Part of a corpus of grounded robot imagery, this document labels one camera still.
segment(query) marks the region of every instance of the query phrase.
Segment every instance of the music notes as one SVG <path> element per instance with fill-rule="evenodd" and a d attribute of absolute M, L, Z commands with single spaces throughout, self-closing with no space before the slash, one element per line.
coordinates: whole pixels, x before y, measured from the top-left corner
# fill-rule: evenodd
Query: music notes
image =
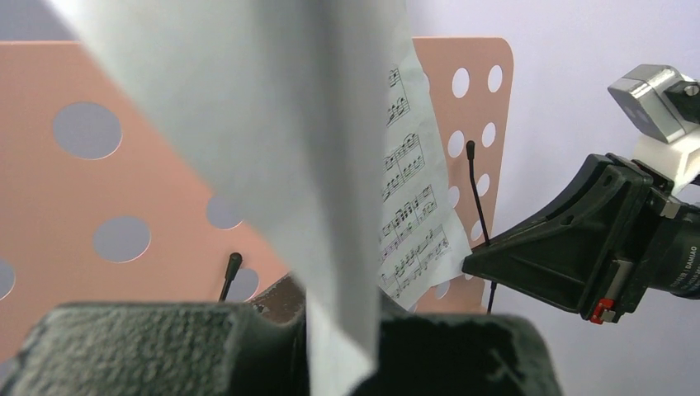
<path fill-rule="evenodd" d="M 384 262 L 391 253 L 395 252 L 437 207 L 438 203 L 431 185 L 400 207 L 395 212 L 394 218 L 381 228 L 379 236 L 381 261 Z"/>
<path fill-rule="evenodd" d="M 405 44 L 411 50 L 392 59 L 388 72 L 376 260 L 377 283 L 408 308 L 431 286 L 458 276 L 458 263 L 470 249 L 455 210 L 443 204 L 450 184 L 428 79 L 410 40 Z"/>
<path fill-rule="evenodd" d="M 381 191 L 384 202 L 424 166 L 425 159 L 423 158 L 420 138 L 417 134 L 409 134 L 404 138 L 403 144 L 384 157 L 386 184 Z"/>
<path fill-rule="evenodd" d="M 394 265 L 393 272 L 381 274 L 384 290 L 391 298 L 398 299 L 401 293 L 428 270 L 430 263 L 436 261 L 451 249 L 442 225 L 431 229 L 425 239 L 415 245 Z"/>
<path fill-rule="evenodd" d="M 391 126 L 399 118 L 411 111 L 404 82 L 401 81 L 401 74 L 397 68 L 389 71 L 389 95 L 390 104 L 386 126 Z"/>

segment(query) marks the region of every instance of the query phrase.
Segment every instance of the blurred white paper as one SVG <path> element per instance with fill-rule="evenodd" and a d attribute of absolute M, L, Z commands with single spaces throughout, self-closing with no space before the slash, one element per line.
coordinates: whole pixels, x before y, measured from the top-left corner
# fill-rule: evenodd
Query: blurred white paper
<path fill-rule="evenodd" d="M 310 340 L 312 391 L 349 392 L 376 362 L 384 19 L 394 10 L 374 0 L 47 1 L 306 286 L 312 333 L 329 332 Z M 356 359 L 338 356 L 339 343 Z"/>
<path fill-rule="evenodd" d="M 461 275 L 471 254 L 447 199 L 447 163 L 428 80 L 415 53 L 404 0 L 395 10 L 386 124 L 380 287 L 408 308 L 430 286 Z"/>

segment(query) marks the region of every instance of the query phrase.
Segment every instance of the circular hole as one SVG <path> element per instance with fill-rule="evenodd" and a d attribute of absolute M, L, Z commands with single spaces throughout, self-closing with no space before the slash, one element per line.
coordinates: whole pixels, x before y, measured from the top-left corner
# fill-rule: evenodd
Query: circular hole
<path fill-rule="evenodd" d="M 457 206 L 459 202 L 459 187 L 452 186 L 447 190 L 447 201 L 452 208 Z"/>
<path fill-rule="evenodd" d="M 440 285 L 435 286 L 435 298 L 441 299 L 442 297 L 447 295 L 447 292 L 449 290 L 450 290 L 450 281 L 449 280 L 447 282 L 443 282 Z"/>
<path fill-rule="evenodd" d="M 503 70 L 500 66 L 495 65 L 489 72 L 489 91 L 496 92 L 501 88 L 503 82 Z"/>
<path fill-rule="evenodd" d="M 0 258 L 0 299 L 4 299 L 15 287 L 15 270 Z"/>
<path fill-rule="evenodd" d="M 452 136 L 447 141 L 447 153 L 450 157 L 457 158 L 464 149 L 464 134 L 460 130 L 452 132 Z"/>
<path fill-rule="evenodd" d="M 481 143 L 484 147 L 489 147 L 496 140 L 496 125 L 493 122 L 486 124 L 481 133 Z"/>
<path fill-rule="evenodd" d="M 243 219 L 222 196 L 212 196 L 206 204 L 206 219 L 218 229 L 232 229 Z"/>
<path fill-rule="evenodd" d="M 149 247 L 151 232 L 141 219 L 116 217 L 103 223 L 92 236 L 95 252 L 109 262 L 130 262 Z"/>
<path fill-rule="evenodd" d="M 571 225 L 573 222 L 574 216 L 566 216 L 566 218 L 561 221 L 561 225 Z"/>
<path fill-rule="evenodd" d="M 490 184 L 491 178 L 488 174 L 485 173 L 481 175 L 481 177 L 479 177 L 479 181 L 476 183 L 476 192 L 479 193 L 479 196 L 486 195 L 486 192 L 489 190 Z"/>
<path fill-rule="evenodd" d="M 74 103 L 54 118 L 54 139 L 75 157 L 100 159 L 119 147 L 121 125 L 114 113 L 97 103 Z"/>
<path fill-rule="evenodd" d="M 634 120 L 634 118 L 636 117 L 636 116 L 634 115 L 634 111 L 632 111 L 632 109 L 629 108 L 629 107 L 627 107 L 627 106 L 624 107 L 624 110 L 625 110 L 625 112 L 627 113 L 627 116 L 630 117 L 630 118 L 632 118 L 632 119 Z"/>
<path fill-rule="evenodd" d="M 469 72 L 465 68 L 459 68 L 452 77 L 452 93 L 456 98 L 461 98 L 469 91 Z"/>
<path fill-rule="evenodd" d="M 231 282 L 226 301 L 241 302 L 246 301 L 255 295 L 258 290 L 260 280 L 258 273 L 250 268 L 241 268 L 234 281 Z"/>
<path fill-rule="evenodd" d="M 470 232 L 471 240 L 475 241 L 479 238 L 481 238 L 481 223 L 476 222 L 474 225 L 471 226 L 471 232 Z"/>
<path fill-rule="evenodd" d="M 643 111 L 637 110 L 637 111 L 636 111 L 636 114 L 639 116 L 639 118 L 641 118 L 642 121 L 644 121 L 644 122 L 649 122 L 649 119 L 646 118 L 646 114 L 644 114 Z"/>

